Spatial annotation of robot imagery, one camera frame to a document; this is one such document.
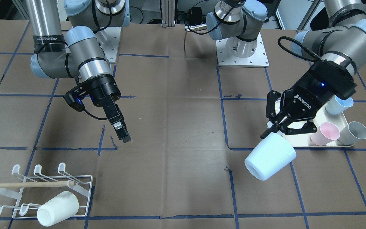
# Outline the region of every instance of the gray cup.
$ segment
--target gray cup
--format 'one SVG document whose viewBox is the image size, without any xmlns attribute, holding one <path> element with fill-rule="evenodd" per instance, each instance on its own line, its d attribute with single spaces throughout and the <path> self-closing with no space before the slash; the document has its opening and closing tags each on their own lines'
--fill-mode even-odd
<svg viewBox="0 0 366 229">
<path fill-rule="evenodd" d="M 364 139 L 366 139 L 366 127 L 359 122 L 351 122 L 340 132 L 339 142 L 343 145 L 352 145 Z"/>
</svg>

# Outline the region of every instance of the pink cup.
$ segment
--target pink cup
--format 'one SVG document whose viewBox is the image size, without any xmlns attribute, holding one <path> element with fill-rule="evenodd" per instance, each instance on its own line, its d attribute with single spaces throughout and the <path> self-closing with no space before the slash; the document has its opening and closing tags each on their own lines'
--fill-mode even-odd
<svg viewBox="0 0 366 229">
<path fill-rule="evenodd" d="M 322 123 L 316 133 L 312 134 L 311 141 L 315 145 L 326 145 L 340 138 L 340 130 L 333 123 Z"/>
</svg>

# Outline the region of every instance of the plastic cup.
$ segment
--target plastic cup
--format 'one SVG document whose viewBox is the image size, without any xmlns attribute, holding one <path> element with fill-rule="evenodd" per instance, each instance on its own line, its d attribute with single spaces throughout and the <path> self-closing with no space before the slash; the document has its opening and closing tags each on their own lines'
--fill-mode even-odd
<svg viewBox="0 0 366 229">
<path fill-rule="evenodd" d="M 366 127 L 359 122 L 351 122 L 340 132 L 339 142 L 343 145 L 352 145 L 364 139 L 366 139 Z"/>
<path fill-rule="evenodd" d="M 64 191 L 39 207 L 37 220 L 43 226 L 52 226 L 74 216 L 79 207 L 77 197 Z"/>
<path fill-rule="evenodd" d="M 315 145 L 326 145 L 329 142 L 339 139 L 340 130 L 333 123 L 322 123 L 316 133 L 311 136 Z"/>
<path fill-rule="evenodd" d="M 338 115 L 348 108 L 352 107 L 354 100 L 352 97 L 342 100 L 337 96 L 334 96 L 324 107 L 324 109 L 331 115 Z"/>
<path fill-rule="evenodd" d="M 293 146 L 280 135 L 270 133 L 248 155 L 245 166 L 254 177 L 266 181 L 295 158 Z"/>
</svg>

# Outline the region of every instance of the white tray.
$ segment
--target white tray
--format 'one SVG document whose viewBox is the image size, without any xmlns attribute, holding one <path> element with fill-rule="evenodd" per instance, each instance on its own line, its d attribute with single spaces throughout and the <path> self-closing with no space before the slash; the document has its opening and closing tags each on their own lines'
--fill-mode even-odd
<svg viewBox="0 0 366 229">
<path fill-rule="evenodd" d="M 338 115 L 331 115 L 327 113 L 324 109 L 327 103 L 318 110 L 316 117 L 313 119 L 314 124 L 319 127 L 324 122 L 330 122 L 337 126 L 337 128 L 342 131 L 347 126 L 347 120 L 343 113 Z M 278 113 L 280 111 L 280 100 L 275 102 L 275 112 Z M 301 128 L 306 121 L 294 122 L 289 125 L 289 128 L 299 129 Z M 302 135 L 282 135 L 293 147 L 350 147 L 353 145 L 343 145 L 338 140 L 327 143 L 327 145 L 315 145 L 310 137 L 313 133 L 302 134 Z"/>
</svg>

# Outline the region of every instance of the white cup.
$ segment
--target white cup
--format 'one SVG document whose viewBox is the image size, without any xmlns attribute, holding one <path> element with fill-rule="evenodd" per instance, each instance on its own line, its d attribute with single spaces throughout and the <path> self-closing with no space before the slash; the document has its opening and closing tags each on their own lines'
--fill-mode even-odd
<svg viewBox="0 0 366 229">
<path fill-rule="evenodd" d="M 311 141 L 315 145 L 326 145 L 329 142 L 339 139 L 340 130 L 336 125 L 324 122 L 319 126 L 316 133 L 311 135 Z"/>
<path fill-rule="evenodd" d="M 338 115 L 348 108 L 352 107 L 354 104 L 354 100 L 352 97 L 342 100 L 337 96 L 334 96 L 324 107 L 326 111 L 331 115 Z"/>
<path fill-rule="evenodd" d="M 351 122 L 340 132 L 339 142 L 343 145 L 352 145 L 364 139 L 366 139 L 366 127 L 359 122 Z"/>
<path fill-rule="evenodd" d="M 282 136 L 270 133 L 245 159 L 245 166 L 256 178 L 266 181 L 296 158 L 296 151 Z"/>
<path fill-rule="evenodd" d="M 39 207 L 37 220 L 43 226 L 52 226 L 74 216 L 79 207 L 77 197 L 64 191 Z"/>
</svg>

